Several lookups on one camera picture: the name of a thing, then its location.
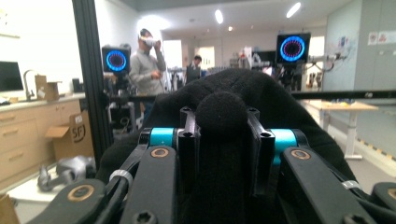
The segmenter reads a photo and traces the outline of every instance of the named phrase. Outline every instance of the white table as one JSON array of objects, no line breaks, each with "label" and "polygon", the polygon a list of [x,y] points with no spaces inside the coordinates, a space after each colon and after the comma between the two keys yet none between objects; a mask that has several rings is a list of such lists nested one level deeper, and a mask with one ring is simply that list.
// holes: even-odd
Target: white table
[{"label": "white table", "polygon": [[349,122],[347,124],[346,134],[346,153],[345,159],[361,160],[362,155],[354,154],[356,124],[358,113],[365,110],[377,110],[378,107],[355,102],[351,105],[347,103],[331,103],[321,100],[305,100],[303,105],[312,107],[319,112],[319,125],[324,131],[328,131],[330,124],[330,111],[346,111],[349,113]]}]

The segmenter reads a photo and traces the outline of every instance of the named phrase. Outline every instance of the drawer handle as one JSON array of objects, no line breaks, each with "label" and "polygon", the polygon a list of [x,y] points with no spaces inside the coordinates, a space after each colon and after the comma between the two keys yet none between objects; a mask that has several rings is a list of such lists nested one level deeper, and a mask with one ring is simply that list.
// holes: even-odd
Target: drawer handle
[{"label": "drawer handle", "polygon": [[18,154],[15,154],[15,155],[9,157],[8,160],[9,160],[9,161],[15,161],[15,160],[21,158],[22,156],[23,156],[23,152],[20,152],[20,153],[18,153]]},{"label": "drawer handle", "polygon": [[6,121],[6,120],[9,120],[9,119],[15,119],[15,117],[17,117],[17,116],[15,116],[15,115],[4,116],[4,117],[0,118],[0,120],[1,121]]},{"label": "drawer handle", "polygon": [[11,131],[3,132],[3,136],[9,135],[9,134],[12,134],[12,133],[17,133],[18,131],[19,131],[19,129],[14,129],[14,130],[11,130]]}]

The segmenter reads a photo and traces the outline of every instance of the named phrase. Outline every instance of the metal frame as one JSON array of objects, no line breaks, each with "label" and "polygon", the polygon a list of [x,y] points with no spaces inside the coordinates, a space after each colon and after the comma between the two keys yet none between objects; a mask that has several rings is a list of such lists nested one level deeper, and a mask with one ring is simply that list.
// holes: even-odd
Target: metal frame
[{"label": "metal frame", "polygon": [[333,100],[333,99],[395,99],[396,91],[315,91],[292,92],[296,100]]},{"label": "metal frame", "polygon": [[111,144],[111,131],[103,93],[103,68],[94,0],[72,0],[78,36],[85,97],[90,116],[96,168]]}]

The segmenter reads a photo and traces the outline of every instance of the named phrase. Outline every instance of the countertop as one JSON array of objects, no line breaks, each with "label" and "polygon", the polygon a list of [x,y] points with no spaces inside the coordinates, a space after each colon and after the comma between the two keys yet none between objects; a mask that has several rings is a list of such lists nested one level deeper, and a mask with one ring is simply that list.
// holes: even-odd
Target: countertop
[{"label": "countertop", "polygon": [[64,97],[61,97],[57,101],[37,101],[33,100],[32,102],[17,102],[15,104],[10,104],[10,105],[1,105],[0,106],[0,112],[4,111],[11,111],[11,110],[16,110],[16,109],[24,109],[24,108],[30,108],[30,107],[35,107],[35,106],[41,106],[41,105],[50,105],[50,104],[59,104],[61,102],[67,102],[67,101],[73,101],[73,100],[79,100],[79,99],[84,99],[85,98],[85,93],[73,93],[70,95],[66,95]]}]

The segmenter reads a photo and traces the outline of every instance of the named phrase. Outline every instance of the teal joint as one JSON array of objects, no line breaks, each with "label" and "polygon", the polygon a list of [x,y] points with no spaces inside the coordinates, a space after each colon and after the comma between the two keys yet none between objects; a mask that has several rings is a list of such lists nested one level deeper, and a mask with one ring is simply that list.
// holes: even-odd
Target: teal joint
[{"label": "teal joint", "polygon": [[275,156],[273,165],[280,165],[280,154],[288,147],[297,147],[294,132],[290,129],[271,129],[275,136]]},{"label": "teal joint", "polygon": [[153,128],[149,138],[149,145],[172,147],[173,128]]}]

